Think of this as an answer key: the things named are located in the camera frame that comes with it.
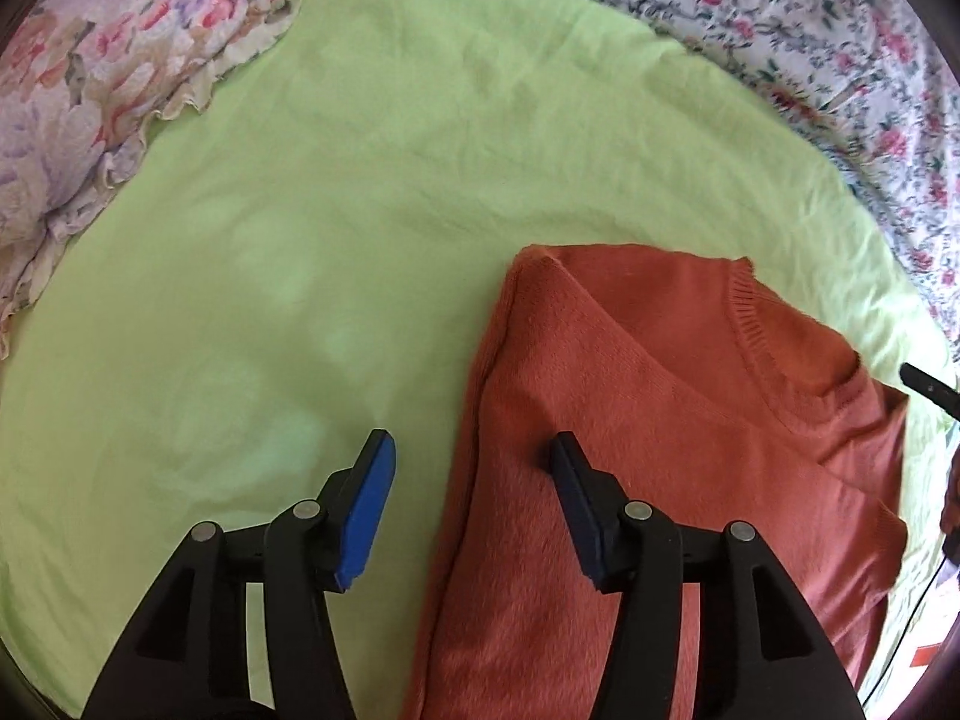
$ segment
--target knit fabric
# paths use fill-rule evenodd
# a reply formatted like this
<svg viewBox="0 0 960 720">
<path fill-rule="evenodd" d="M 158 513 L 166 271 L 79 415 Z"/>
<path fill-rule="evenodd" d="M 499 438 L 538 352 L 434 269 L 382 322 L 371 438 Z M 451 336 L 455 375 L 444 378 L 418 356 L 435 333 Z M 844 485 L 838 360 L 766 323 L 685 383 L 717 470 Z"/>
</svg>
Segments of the knit fabric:
<svg viewBox="0 0 960 720">
<path fill-rule="evenodd" d="M 754 523 L 857 682 L 906 543 L 905 406 L 747 260 L 521 252 L 470 375 L 403 717 L 589 716 L 618 597 L 581 574 L 545 470 L 561 430 L 675 522 Z M 698 632 L 685 586 L 673 718 Z"/>
</svg>

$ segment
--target floral fabric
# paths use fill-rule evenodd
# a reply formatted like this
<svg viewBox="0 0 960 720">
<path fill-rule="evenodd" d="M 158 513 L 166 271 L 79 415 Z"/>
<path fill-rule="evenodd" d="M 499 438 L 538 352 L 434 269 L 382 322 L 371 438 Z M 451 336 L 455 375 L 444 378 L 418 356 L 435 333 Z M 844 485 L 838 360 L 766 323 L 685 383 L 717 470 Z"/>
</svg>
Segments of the floral fabric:
<svg viewBox="0 0 960 720">
<path fill-rule="evenodd" d="M 702 52 L 837 163 L 960 358 L 960 94 L 906 0 L 596 0 Z"/>
<path fill-rule="evenodd" d="M 270 47 L 294 0 L 40 0 L 0 55 L 0 358 L 67 240 L 145 151 L 152 115 L 208 104 Z"/>
</svg>

